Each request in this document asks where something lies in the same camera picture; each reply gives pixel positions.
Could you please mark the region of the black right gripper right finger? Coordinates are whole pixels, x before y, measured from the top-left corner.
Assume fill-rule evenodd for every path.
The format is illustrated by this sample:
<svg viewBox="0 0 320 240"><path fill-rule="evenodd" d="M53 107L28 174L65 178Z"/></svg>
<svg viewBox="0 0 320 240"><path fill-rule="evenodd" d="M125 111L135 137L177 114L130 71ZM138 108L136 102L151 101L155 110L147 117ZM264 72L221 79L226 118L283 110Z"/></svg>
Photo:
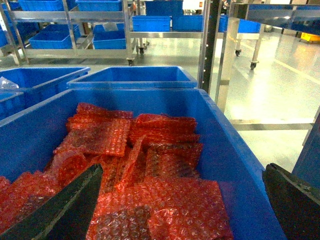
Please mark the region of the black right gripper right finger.
<svg viewBox="0 0 320 240"><path fill-rule="evenodd" d="M288 240L320 238L320 190L275 163L262 180L275 216Z"/></svg>

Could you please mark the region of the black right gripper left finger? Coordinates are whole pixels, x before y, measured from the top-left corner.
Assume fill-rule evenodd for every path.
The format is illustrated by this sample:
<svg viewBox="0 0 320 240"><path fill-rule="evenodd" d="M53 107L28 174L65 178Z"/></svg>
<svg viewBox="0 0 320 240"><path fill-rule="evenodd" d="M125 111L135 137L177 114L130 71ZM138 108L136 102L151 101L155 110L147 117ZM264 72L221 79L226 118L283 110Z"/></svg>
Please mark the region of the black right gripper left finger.
<svg viewBox="0 0 320 240"><path fill-rule="evenodd" d="M44 205L0 235L2 240L84 240L103 168L93 164Z"/></svg>

